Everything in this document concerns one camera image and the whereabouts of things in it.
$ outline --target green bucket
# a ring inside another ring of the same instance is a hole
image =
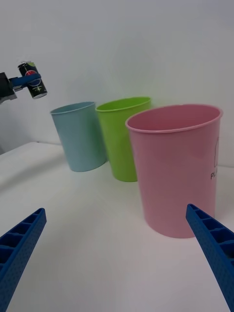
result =
[[[150,97],[124,98],[102,104],[96,108],[112,172],[117,180],[137,181],[125,121],[132,115],[150,108]]]

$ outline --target plastic bucket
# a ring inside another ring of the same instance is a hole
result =
[[[94,102],[62,106],[51,115],[71,170],[92,170],[106,161]]]
[[[222,111],[209,105],[160,107],[126,121],[144,215],[155,231],[192,237],[186,208],[215,214],[219,125]]]
[[[132,97],[108,102],[96,108],[107,155],[117,180],[137,181],[129,133],[125,121],[132,115],[149,109],[149,97]]]

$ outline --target pink bucket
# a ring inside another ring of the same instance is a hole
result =
[[[223,112],[186,104],[151,109],[126,126],[147,223],[170,237],[192,237],[186,219],[192,203],[215,214],[218,138]]]

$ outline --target pepsi can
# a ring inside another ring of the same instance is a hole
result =
[[[23,62],[18,66],[18,69],[22,76],[39,74],[35,64],[31,61]],[[28,83],[27,87],[32,98],[41,98],[47,94],[47,90],[41,78]]]

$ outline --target bucket rim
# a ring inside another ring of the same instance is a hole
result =
[[[127,99],[135,99],[135,98],[145,99],[145,101],[140,103],[140,104],[129,106],[129,107],[122,107],[122,108],[115,108],[115,109],[105,109],[105,110],[99,109],[101,106],[104,106],[104,105],[109,104],[109,103],[119,102],[119,101],[127,100]],[[120,111],[124,111],[124,110],[127,110],[127,109],[132,109],[134,107],[138,107],[138,106],[144,105],[146,103],[149,103],[150,101],[151,101],[151,97],[125,97],[125,98],[119,98],[119,99],[116,99],[116,100],[113,100],[113,101],[109,101],[109,102],[105,102],[105,103],[99,105],[98,107],[96,107],[96,111],[98,113],[111,113],[111,112],[117,112],[117,111],[120,112]]]
[[[198,125],[195,125],[195,126],[189,126],[189,127],[184,127],[184,128],[176,128],[176,129],[166,129],[166,130],[144,130],[144,129],[138,129],[138,128],[134,128],[134,127],[131,127],[129,126],[128,122],[134,118],[135,116],[137,115],[140,115],[140,114],[143,114],[143,113],[147,113],[149,111],[155,111],[155,110],[159,110],[159,109],[164,109],[164,108],[167,108],[167,107],[176,107],[176,106],[190,106],[190,105],[194,105],[194,106],[205,106],[205,107],[210,107],[210,108],[214,108],[216,110],[219,111],[219,115],[212,119],[212,120],[209,120],[207,122],[204,122],[204,123],[201,123],[201,124],[198,124]],[[156,108],[153,108],[153,109],[149,109],[147,111],[143,111],[143,112],[140,112],[140,113],[137,113],[137,114],[134,114],[132,116],[130,116],[126,121],[125,121],[125,126],[133,131],[133,132],[140,132],[140,133],[174,133],[174,132],[182,132],[182,131],[188,131],[188,130],[193,130],[193,129],[197,129],[197,128],[202,128],[202,127],[205,127],[213,122],[216,122],[217,120],[221,119],[221,117],[223,116],[223,110],[220,109],[219,107],[217,106],[213,106],[213,105],[209,105],[209,104],[176,104],[176,105],[166,105],[166,106],[160,106],[160,107],[156,107]]]
[[[77,108],[74,108],[74,109],[72,109],[72,110],[68,110],[68,111],[65,111],[65,112],[61,112],[60,110],[61,109],[63,109],[63,108],[69,108],[69,107],[71,107],[71,106],[73,106],[73,105],[80,105],[80,104],[86,104],[86,105],[84,105],[84,106],[82,106],[82,107],[77,107]],[[58,108],[55,108],[55,109],[53,109],[51,112],[50,112],[50,114],[51,115],[62,115],[62,114],[68,114],[68,113],[72,113],[72,112],[75,112],[75,111],[79,111],[79,110],[81,110],[81,109],[85,109],[85,108],[88,108],[88,107],[90,107],[90,106],[92,106],[92,105],[95,105],[95,102],[79,102],[79,103],[73,103],[73,104],[68,104],[68,105],[63,105],[63,106],[60,106],[60,107],[58,107]]]

